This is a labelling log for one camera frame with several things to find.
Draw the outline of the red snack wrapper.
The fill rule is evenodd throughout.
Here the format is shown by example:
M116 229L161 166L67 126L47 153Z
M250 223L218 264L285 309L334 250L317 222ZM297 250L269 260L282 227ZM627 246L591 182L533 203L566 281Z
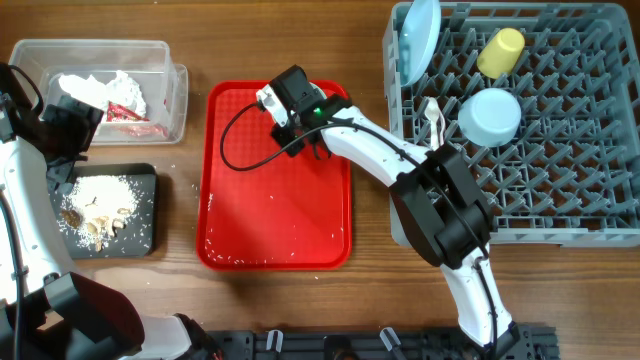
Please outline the red snack wrapper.
M114 126L119 132L135 137L168 135L166 127L153 125L148 118L113 102L108 104L106 123Z

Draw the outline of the light blue plate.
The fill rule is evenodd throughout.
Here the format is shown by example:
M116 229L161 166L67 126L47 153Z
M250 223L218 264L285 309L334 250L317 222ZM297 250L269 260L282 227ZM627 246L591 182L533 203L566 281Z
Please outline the light blue plate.
M415 84L426 72L438 43L442 11L439 0L415 0L399 35L402 87Z

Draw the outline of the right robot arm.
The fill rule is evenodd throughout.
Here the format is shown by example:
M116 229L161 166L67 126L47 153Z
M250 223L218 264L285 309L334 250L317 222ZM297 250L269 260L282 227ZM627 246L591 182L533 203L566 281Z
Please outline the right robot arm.
M272 135L295 155L303 141L320 142L384 184L406 243L441 269L461 331L486 359L515 344L489 257L493 213L461 154L450 145L432 150L404 141L369 120L348 98L327 96L298 66L256 93L274 121Z

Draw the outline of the light blue bowl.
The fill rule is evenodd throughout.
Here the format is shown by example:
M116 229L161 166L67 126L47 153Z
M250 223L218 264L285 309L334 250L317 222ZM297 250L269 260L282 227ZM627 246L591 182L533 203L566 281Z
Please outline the light blue bowl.
M521 107L514 95L489 88L467 99L458 113L462 134L478 146L499 147L510 142L518 130Z

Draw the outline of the white plastic fork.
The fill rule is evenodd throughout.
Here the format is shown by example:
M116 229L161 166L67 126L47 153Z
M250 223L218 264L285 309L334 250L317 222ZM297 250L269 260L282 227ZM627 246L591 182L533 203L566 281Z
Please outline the white plastic fork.
M446 131L446 120L442 113L439 114L438 123L439 123L439 130L438 130L439 146L442 146L445 144L444 134Z

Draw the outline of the white napkin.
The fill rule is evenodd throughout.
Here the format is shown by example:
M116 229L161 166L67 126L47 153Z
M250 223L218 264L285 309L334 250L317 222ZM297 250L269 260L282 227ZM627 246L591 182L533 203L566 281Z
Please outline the white napkin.
M71 97L103 111L113 104L124 106L138 116L146 115L147 104L141 86L123 71L117 70L116 77L108 83L98 81L93 75L88 78L61 75L58 84Z

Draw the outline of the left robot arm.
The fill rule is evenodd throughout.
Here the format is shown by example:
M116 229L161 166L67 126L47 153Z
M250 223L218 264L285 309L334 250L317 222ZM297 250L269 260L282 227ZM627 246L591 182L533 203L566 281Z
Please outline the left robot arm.
M71 182L102 110L30 101L26 73L1 66L1 356L4 359L221 359L193 319L142 316L78 274L49 193Z

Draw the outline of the food scraps and rice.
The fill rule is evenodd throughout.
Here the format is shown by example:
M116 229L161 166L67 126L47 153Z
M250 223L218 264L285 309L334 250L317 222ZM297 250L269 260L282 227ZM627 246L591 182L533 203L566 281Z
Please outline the food scraps and rice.
M144 190L131 176L79 177L72 190L61 197L57 222L62 234L91 255L104 253L110 245L142 240L148 221L143 219Z

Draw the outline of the green saucer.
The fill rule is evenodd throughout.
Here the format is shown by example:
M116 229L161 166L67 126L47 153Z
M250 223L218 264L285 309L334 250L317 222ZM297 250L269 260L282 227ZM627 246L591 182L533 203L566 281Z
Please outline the green saucer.
M316 90L316 91L320 94L320 96L321 96L323 99L327 99L326 94L324 93L324 91L323 91L323 90L322 90L318 85L316 85L316 84L315 84L315 83L313 83L313 82L309 82L309 84L311 85L311 87L312 87L314 90Z

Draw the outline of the yellow plastic cup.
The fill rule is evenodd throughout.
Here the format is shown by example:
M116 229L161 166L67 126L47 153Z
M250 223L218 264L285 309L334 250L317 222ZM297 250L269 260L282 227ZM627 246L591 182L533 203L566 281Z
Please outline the yellow plastic cup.
M525 38L519 30L513 28L499 30L478 56L478 70L491 79L510 74L524 46Z

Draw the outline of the white plastic spoon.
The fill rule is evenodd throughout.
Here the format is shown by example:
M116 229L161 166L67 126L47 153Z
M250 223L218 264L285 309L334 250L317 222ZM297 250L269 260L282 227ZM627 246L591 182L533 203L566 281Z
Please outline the white plastic spoon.
M424 110L424 115L430 124L430 147L433 150L436 150L441 145L441 135L439 132L441 111L435 98L427 98L427 106Z

